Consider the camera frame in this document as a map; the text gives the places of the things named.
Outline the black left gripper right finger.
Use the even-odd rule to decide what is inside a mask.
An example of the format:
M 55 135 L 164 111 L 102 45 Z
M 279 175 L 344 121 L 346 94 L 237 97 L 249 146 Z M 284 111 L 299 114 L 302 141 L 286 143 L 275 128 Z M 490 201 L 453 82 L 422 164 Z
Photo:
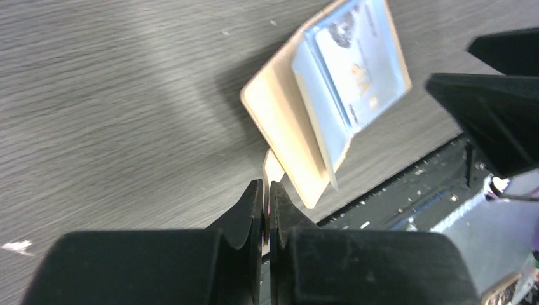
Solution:
M 478 304 L 472 277 L 443 234 L 322 229 L 269 188 L 272 304 Z

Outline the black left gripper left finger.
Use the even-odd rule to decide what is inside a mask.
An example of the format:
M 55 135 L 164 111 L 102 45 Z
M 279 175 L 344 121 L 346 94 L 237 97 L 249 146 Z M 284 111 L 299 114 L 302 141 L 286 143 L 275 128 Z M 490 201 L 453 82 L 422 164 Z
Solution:
M 75 231 L 39 266 L 24 304 L 258 304 L 263 183 L 205 229 Z

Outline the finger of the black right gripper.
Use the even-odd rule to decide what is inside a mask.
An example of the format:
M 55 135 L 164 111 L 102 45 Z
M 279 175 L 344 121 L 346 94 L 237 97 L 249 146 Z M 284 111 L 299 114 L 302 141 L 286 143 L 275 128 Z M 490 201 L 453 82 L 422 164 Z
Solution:
M 538 168 L 538 78 L 435 73 L 425 89 L 495 175 L 507 178 Z
M 504 75 L 538 76 L 537 27 L 478 36 L 467 51 Z

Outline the white gold lettered card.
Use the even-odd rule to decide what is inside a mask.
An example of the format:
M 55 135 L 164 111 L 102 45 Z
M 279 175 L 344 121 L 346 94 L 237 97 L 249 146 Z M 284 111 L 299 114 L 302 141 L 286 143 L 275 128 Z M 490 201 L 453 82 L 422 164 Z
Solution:
M 346 1 L 313 30 L 313 43 L 349 131 L 372 123 L 408 90 L 385 1 Z

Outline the beige card holder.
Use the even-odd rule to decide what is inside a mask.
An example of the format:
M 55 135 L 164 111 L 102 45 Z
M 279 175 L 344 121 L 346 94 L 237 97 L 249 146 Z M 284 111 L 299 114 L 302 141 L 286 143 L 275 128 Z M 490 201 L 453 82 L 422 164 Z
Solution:
M 286 175 L 309 209 L 327 186 L 337 186 L 336 172 L 354 136 L 371 124 L 357 133 L 349 131 L 313 43 L 315 26 L 345 2 L 333 1 L 305 21 L 240 92 L 243 106 L 269 145 L 263 163 L 264 189 L 269 191 L 272 182 Z M 411 78 L 385 3 L 408 85 L 406 94 Z

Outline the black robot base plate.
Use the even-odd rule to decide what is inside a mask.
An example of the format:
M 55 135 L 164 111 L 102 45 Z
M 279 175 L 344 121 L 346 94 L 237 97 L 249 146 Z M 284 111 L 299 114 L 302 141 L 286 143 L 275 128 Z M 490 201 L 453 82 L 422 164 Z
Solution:
M 460 135 L 318 222 L 324 229 L 430 229 L 482 189 L 489 171 Z

